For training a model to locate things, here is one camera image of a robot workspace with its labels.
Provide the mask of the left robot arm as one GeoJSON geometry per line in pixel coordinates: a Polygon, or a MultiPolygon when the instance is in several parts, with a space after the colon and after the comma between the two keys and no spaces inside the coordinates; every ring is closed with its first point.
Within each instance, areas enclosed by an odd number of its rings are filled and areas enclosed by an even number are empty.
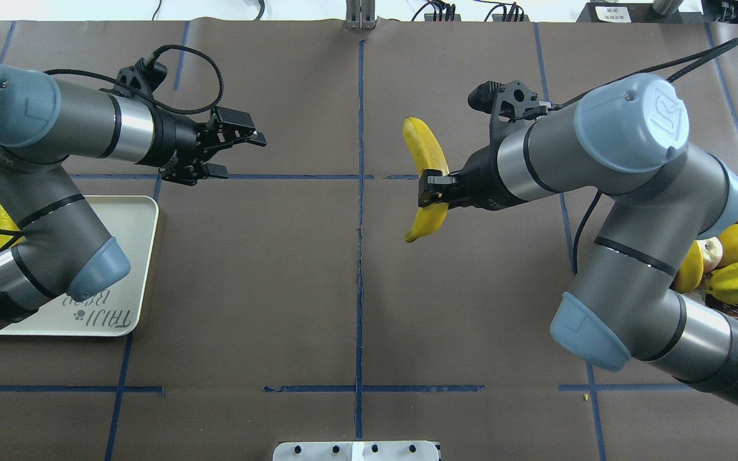
{"type": "Polygon", "coordinates": [[[70,156],[128,161],[194,186],[228,175],[211,163],[236,144],[265,146],[252,117],[209,108],[205,123],[153,93],[164,65],[140,60],[112,88],[0,65],[0,204],[23,242],[0,251],[0,330],[61,295],[84,301],[123,279],[128,257],[63,169],[70,156]]]}

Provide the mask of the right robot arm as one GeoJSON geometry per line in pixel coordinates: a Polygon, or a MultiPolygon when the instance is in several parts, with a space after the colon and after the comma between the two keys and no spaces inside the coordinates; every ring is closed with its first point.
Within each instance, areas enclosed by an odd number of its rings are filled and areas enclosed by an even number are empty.
{"type": "Polygon", "coordinates": [[[521,82],[488,82],[469,105],[490,116],[489,145],[449,172],[430,129],[404,122],[418,167],[413,242],[455,207],[497,211],[592,186],[614,202],[550,326],[554,341],[595,367],[647,362],[694,390],[738,405],[738,321],[671,289],[697,239],[738,221],[738,176],[689,141],[673,85],[627,76],[551,109],[521,82]]]}

